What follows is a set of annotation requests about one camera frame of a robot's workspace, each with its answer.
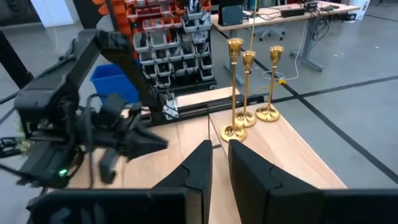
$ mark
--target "gold candlestick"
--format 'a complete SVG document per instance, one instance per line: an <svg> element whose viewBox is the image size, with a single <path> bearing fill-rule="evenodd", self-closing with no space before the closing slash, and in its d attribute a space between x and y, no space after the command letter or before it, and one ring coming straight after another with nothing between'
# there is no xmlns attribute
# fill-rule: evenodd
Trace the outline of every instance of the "gold candlestick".
<svg viewBox="0 0 398 224"><path fill-rule="evenodd" d="M246 110L248 105L248 89L249 89L249 75L251 72L251 67L253 66L254 57L256 52L248 50L242 53L243 56L243 66L244 66L244 101L243 101L243 112L236 114L235 122L236 124L248 128L256 123L256 117Z"/></svg>
<svg viewBox="0 0 398 224"><path fill-rule="evenodd" d="M280 56L284 51L284 48L281 46L273 46L269 49L271 51L271 62L272 62L272 76L271 76L271 84L269 86L269 96L268 96L268 104L266 107L261 107L256 110L256 116L265 122L274 122L280 118L280 113L277 109L275 109L271 105L272 100L272 92L274 90L274 79L278 61L280 60Z"/></svg>
<svg viewBox="0 0 398 224"><path fill-rule="evenodd" d="M243 141L248 135L246 130L235 123L235 107L236 107L236 62L238 61L239 54L241 52L241 46L243 39L230 38L227 40L229 47L229 59L232 64L232 125L227 125L221 129L221 138L229 142L231 139Z"/></svg>

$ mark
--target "wooden table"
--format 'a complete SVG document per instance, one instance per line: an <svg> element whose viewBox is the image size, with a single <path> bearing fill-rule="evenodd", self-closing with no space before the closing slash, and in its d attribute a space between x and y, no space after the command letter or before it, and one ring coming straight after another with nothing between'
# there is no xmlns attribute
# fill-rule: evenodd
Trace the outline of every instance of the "wooden table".
<svg viewBox="0 0 398 224"><path fill-rule="evenodd" d="M354 11L359 9L359 6L347 6L344 4L338 4L338 3L332 3L332 2L325 2L325 1L319 1L318 2L318 7L326 7L326 6L338 6L338 9L334 9L331 12L323 12L323 14L325 16L327 15L332 15L332 14L339 14L339 13L344 13L344 12L350 12L350 11ZM284 22L290 22L290 21L299 21L299 20L303 20L303 19L315 19L314 17L314 13L313 16L309 13L306 12L304 15L302 16L292 16L292 17L288 17L288 18L283 18L283 17L277 17L278 16L278 12L280 12L281 9L298 9L301 8L301 6L299 4L287 4L284 6L275 6L275 7L268 7L268 8L262 8L259 9L259 12L263 15L265 14L271 14L274 13L273 15L271 15L270 17L273 18L271 20L265 20L265 19L261 19L260 17L257 17L255 20L255 26L269 26L269 25L273 25L273 24L280 24L280 23L284 23ZM223 31L229 31L229 37L237 37L237 30L238 29L243 29L243 28L251 28L253 26L253 22L254 20L252 19L251 21L245 21L243 20L242 24L238 24L235 26L221 26L218 24L218 15L211 15L211 21L213 23L213 26L223 32ZM308 29L313 30L312 25L314 25L315 23L313 22L309 22L308 23ZM315 69L318 72L321 72L323 69L323 66L313 62L310 60L310 53L311 50L313 48L313 45L315 44L315 42L312 40L312 38L310 37L310 34L307 32L307 35L305 37L304 40L304 45L302 47L302 53L298 55L297 60L300 60L304 65L309 66L312 69ZM297 55L297 51L290 51L290 56L291 57L295 57ZM227 70L232 71L231 67L230 67L231 63L225 62L224 66ZM236 80L238 81L238 83L240 85L243 84L243 77L241 76L241 74L244 74L243 72L243 66L239 63L237 68L236 68Z"/></svg>
<svg viewBox="0 0 398 224"><path fill-rule="evenodd" d="M231 88L223 88L177 98L181 105L200 103L229 97ZM260 105L249 107L254 111ZM220 140L220 129L229 123L231 111L210 114L210 139L221 147L213 151L213 185L210 205L210 223L241 223L233 195L228 170L228 144ZM150 130L169 140L169 147L159 152L117 163L117 177L113 184L103 185L97 176L95 188L151 188L169 175L201 143L208 139L209 117L157 126ZM275 123L262 123L248 129L243 142L262 157L308 183L323 189L345 188L344 183L317 156L311 147L283 118ZM95 161L103 151L95 151ZM84 161L69 187L87 188L88 160Z"/></svg>

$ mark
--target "storage bin rack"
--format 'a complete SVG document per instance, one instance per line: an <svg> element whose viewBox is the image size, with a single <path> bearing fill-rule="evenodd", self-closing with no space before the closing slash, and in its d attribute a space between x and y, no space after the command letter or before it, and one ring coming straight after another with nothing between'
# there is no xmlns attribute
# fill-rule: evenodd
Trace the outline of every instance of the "storage bin rack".
<svg viewBox="0 0 398 224"><path fill-rule="evenodd" d="M179 0L92 1L102 15L110 15L115 30L131 38L134 58L154 86L192 91L217 83L210 52L210 0L201 0L195 9L191 1Z"/></svg>

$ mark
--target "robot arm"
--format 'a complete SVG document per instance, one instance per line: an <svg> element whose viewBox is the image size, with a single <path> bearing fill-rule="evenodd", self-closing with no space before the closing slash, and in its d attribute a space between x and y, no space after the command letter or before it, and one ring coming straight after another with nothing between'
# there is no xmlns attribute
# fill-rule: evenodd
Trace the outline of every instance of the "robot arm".
<svg viewBox="0 0 398 224"><path fill-rule="evenodd" d="M119 32L83 30L57 66L20 91L14 106L34 149L21 169L11 172L22 177L18 184L66 187L75 173L69 170L78 169L83 162L82 144L89 153L94 147L107 148L99 162L101 180L106 184L113 181L112 169L119 156L131 160L167 147L166 140L141 123L142 105L150 109L153 120L162 119L164 97L147 83L134 63L133 52L130 40ZM130 108L127 118L121 116L126 102L117 95L107 96L99 112L89 105L81 111L78 90L100 53L119 65L139 92L141 103Z"/></svg>

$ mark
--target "office chair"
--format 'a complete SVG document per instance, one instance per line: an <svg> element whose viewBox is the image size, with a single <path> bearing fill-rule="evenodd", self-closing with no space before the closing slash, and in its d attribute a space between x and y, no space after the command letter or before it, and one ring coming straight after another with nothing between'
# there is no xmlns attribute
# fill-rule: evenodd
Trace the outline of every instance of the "office chair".
<svg viewBox="0 0 398 224"><path fill-rule="evenodd" d="M277 5L281 6L280 0L277 0ZM284 36L286 34L286 30L282 27L278 27L278 25L276 26L265 26L265 27L258 27L256 28L256 30L254 31L254 33L258 33L258 32L262 32L261 36L260 36L260 41L263 40L263 38L265 36L271 36L271 35L276 35L277 37L279 37L279 40L283 40Z"/></svg>

